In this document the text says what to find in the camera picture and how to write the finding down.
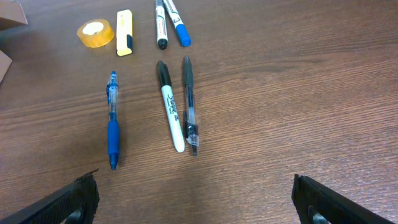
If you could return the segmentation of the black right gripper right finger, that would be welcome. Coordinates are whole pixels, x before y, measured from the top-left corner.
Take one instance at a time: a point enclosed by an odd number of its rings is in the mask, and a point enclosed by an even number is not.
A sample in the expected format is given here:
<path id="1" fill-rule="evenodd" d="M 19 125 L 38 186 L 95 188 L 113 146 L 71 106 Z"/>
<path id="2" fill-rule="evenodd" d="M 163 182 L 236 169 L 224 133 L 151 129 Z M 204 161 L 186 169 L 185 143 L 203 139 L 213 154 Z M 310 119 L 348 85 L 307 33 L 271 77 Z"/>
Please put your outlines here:
<path id="1" fill-rule="evenodd" d="M 292 201 L 301 223 L 394 224 L 305 175 L 294 175 Z"/>

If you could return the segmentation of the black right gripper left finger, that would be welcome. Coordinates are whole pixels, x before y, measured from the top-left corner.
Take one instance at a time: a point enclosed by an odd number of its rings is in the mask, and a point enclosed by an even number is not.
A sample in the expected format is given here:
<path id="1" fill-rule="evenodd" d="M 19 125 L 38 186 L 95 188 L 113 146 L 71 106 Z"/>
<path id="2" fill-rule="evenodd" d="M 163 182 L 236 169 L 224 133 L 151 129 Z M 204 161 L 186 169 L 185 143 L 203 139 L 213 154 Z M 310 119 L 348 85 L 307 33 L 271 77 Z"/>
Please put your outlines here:
<path id="1" fill-rule="evenodd" d="M 93 172 L 1 220 L 3 224 L 92 224 L 99 204 Z"/>

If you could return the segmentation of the blue ballpoint pen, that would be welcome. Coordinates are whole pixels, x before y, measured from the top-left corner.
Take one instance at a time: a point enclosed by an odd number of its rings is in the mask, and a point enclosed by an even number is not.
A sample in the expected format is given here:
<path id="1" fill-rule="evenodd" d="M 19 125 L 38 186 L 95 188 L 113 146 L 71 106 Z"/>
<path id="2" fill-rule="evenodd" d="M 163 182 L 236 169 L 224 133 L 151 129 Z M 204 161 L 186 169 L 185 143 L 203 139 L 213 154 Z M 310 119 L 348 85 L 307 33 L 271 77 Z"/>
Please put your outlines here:
<path id="1" fill-rule="evenodd" d="M 112 170 L 116 170 L 119 160 L 118 93 L 118 77 L 116 72 L 112 71 L 106 86 L 109 106 L 108 157 Z"/>

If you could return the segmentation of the black sharpie marker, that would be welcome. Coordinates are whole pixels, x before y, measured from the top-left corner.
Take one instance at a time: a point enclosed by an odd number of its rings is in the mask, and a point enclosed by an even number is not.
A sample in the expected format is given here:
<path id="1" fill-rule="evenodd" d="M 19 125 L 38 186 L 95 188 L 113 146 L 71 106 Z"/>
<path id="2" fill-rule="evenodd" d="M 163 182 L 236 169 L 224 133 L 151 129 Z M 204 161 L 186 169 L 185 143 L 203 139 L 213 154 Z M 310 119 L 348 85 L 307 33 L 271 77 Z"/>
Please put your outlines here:
<path id="1" fill-rule="evenodd" d="M 181 153 L 185 150 L 185 141 L 183 138 L 175 98 L 172 91 L 172 82 L 169 70 L 167 65 L 161 60 L 159 60 L 157 63 L 157 70 L 173 144 L 175 150 Z"/>

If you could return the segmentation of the black clear ballpoint pen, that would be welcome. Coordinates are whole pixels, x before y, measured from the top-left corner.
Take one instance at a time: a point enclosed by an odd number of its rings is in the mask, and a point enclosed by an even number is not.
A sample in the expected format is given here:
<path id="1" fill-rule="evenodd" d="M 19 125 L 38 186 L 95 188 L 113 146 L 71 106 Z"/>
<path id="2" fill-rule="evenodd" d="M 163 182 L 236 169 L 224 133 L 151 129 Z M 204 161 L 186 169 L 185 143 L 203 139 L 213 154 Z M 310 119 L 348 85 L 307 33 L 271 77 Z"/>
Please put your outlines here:
<path id="1" fill-rule="evenodd" d="M 195 97 L 193 93 L 194 78 L 192 63 L 189 56 L 183 62 L 184 85 L 186 95 L 186 108 L 184 110 L 184 132 L 185 139 L 191 145 L 193 156 L 197 156 L 199 147 L 199 133 L 197 124 L 197 113 L 195 109 Z"/>

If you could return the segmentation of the yellow tape roll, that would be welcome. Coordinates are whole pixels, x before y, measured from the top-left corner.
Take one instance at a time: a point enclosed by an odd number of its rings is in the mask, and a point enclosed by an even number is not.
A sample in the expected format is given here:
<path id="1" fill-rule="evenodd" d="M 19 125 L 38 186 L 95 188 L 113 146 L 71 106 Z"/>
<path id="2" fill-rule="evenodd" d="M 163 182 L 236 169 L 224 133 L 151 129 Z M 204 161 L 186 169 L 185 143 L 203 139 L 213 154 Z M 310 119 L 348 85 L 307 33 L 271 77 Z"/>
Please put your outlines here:
<path id="1" fill-rule="evenodd" d="M 114 31 L 105 19 L 95 19 L 84 23 L 76 34 L 89 48 L 102 47 L 114 38 Z"/>

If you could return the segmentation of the black whiteboard marker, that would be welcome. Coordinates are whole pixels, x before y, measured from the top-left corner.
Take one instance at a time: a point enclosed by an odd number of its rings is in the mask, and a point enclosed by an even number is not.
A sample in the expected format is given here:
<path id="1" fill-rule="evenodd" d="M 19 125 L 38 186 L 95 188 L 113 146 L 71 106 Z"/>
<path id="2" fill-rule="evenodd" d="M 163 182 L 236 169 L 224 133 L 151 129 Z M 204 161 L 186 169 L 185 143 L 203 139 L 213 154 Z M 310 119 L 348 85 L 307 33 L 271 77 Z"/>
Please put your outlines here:
<path id="1" fill-rule="evenodd" d="M 155 21 L 156 21 L 157 45 L 159 49 L 165 50 L 168 46 L 168 36 L 167 36 L 165 8 L 163 0 L 155 1 Z"/>

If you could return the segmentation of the yellow highlighter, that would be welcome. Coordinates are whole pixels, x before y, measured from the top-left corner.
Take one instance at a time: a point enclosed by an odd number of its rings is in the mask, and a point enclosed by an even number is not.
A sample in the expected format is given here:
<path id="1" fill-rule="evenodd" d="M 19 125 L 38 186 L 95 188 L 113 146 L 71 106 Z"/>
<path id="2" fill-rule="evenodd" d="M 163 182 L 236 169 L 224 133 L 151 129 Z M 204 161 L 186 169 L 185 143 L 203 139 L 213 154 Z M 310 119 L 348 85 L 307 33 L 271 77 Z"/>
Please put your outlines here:
<path id="1" fill-rule="evenodd" d="M 117 12 L 116 53 L 119 57 L 132 54 L 132 12 L 125 9 Z"/>

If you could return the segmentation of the blue whiteboard marker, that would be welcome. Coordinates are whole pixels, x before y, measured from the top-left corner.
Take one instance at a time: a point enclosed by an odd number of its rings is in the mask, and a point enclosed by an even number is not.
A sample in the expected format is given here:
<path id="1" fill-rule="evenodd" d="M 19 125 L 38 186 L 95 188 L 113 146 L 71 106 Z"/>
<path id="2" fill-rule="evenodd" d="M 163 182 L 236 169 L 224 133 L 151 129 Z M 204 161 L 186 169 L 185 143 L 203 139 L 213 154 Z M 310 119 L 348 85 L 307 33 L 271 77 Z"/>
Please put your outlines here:
<path id="1" fill-rule="evenodd" d="M 181 46 L 189 47 L 190 44 L 192 43 L 192 40 L 189 36 L 189 33 L 187 32 L 185 24 L 182 21 L 182 18 L 180 17 L 177 11 L 177 8 L 175 7 L 174 2 L 172 0 L 163 0 L 163 2 L 169 14 L 169 17 L 175 27 Z"/>

